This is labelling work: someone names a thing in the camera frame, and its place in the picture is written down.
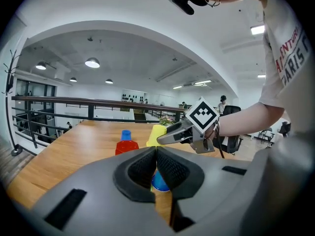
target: table top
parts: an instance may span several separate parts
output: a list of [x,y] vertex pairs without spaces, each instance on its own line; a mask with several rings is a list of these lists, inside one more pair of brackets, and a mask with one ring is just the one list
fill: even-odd
[[[53,141],[37,155],[11,182],[7,189],[10,198],[27,208],[57,183],[84,165],[115,155],[116,143],[120,141],[124,129],[131,131],[133,141],[144,148],[154,124],[107,122],[87,120],[78,124]],[[168,147],[195,153],[189,144],[171,144]],[[220,152],[202,154],[219,157]],[[233,155],[225,153],[227,159]],[[156,195],[156,210],[167,221],[170,219],[172,194],[159,192]]]

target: qr-like marker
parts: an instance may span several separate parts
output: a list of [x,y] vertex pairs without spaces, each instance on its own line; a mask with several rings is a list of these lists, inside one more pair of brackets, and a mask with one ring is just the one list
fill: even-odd
[[187,119],[189,119],[201,133],[205,133],[219,116],[219,113],[203,97],[200,97],[186,113]]

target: blue object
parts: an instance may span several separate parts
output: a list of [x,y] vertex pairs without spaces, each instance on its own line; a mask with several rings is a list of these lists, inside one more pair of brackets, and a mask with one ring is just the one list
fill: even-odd
[[169,191],[168,186],[166,185],[161,174],[158,171],[153,176],[152,185],[158,191]]
[[121,141],[131,141],[131,131],[130,130],[123,130]]

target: staircase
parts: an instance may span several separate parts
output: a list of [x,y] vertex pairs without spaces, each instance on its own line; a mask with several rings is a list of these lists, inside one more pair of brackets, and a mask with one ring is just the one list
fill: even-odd
[[133,115],[135,120],[147,120],[145,114],[143,113],[142,114],[134,113]]

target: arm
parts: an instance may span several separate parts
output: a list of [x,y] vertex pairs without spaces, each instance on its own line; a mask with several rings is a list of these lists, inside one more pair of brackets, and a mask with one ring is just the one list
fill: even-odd
[[267,129],[284,113],[283,108],[260,102],[235,114],[220,118],[220,136],[250,134]]

